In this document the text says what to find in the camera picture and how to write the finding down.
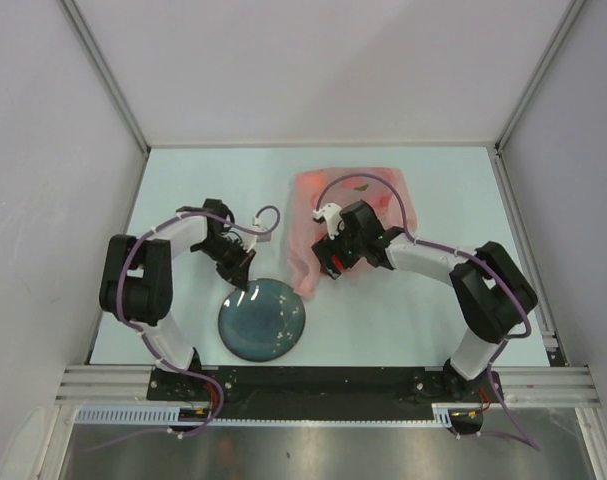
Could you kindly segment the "dark blue ceramic plate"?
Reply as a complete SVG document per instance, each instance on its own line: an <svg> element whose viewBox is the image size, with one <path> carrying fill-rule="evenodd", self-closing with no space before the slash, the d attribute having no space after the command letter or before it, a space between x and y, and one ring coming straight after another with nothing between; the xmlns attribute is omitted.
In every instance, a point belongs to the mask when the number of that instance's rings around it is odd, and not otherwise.
<svg viewBox="0 0 607 480"><path fill-rule="evenodd" d="M302 298L288 284L271 278L252 280L232 291L218 313L218 332L236 357L254 363L276 360L299 342L306 324Z"/></svg>

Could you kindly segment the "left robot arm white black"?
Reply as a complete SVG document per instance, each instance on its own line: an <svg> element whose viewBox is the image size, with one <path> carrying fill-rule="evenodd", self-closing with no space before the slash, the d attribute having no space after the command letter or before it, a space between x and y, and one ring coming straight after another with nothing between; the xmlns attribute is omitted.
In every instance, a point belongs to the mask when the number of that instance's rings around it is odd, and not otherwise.
<svg viewBox="0 0 607 480"><path fill-rule="evenodd" d="M205 254L216 273L233 287L249 287L258 232L244 228L218 199L182 207L143 235L119 234L109 243L99 289L99 304L142 340L156 367L171 372L169 387L180 398L197 397L204 387L200 356L171 315L173 262L186 253Z"/></svg>

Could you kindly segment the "pink plastic bag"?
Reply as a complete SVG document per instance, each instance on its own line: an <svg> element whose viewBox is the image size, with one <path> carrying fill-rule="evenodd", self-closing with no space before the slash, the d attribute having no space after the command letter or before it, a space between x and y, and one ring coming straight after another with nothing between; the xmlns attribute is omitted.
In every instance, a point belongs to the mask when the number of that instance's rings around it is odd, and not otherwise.
<svg viewBox="0 0 607 480"><path fill-rule="evenodd" d="M417 229L417 215L403 172L390 167L334 167L302 172L294 177L292 222L289 227L287 262L290 285L306 300L314 297L321 265L312 251L326 228L313 221L318 205L346 207L358 200L372 206L384 228L407 225Z"/></svg>

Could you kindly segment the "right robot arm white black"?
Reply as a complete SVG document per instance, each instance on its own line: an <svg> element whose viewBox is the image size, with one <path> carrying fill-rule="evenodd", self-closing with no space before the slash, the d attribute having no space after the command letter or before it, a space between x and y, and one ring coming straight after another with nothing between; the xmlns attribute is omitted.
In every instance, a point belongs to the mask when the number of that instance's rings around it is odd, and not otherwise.
<svg viewBox="0 0 607 480"><path fill-rule="evenodd" d="M480 378L517 335L527 337L528 315L538 296L520 268L496 242L470 253L414 238L400 226L384 228L371 205L326 204L312 213L326 233L312 246L321 270L332 279L364 260L374 268L407 271L441 282L454 291L467 329L444 365L446 393L467 401L480 389Z"/></svg>

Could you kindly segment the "red fake apple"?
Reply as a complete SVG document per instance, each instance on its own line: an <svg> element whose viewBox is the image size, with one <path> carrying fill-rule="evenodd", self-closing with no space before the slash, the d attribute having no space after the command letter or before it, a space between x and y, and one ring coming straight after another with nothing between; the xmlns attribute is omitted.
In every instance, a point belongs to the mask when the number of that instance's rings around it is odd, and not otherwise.
<svg viewBox="0 0 607 480"><path fill-rule="evenodd" d="M344 271L344 266L342 265L342 263L340 262L340 259L336 255L333 255L332 258L331 258L331 260L332 260L332 264L334 266L334 269L337 272L343 272Z"/></svg>

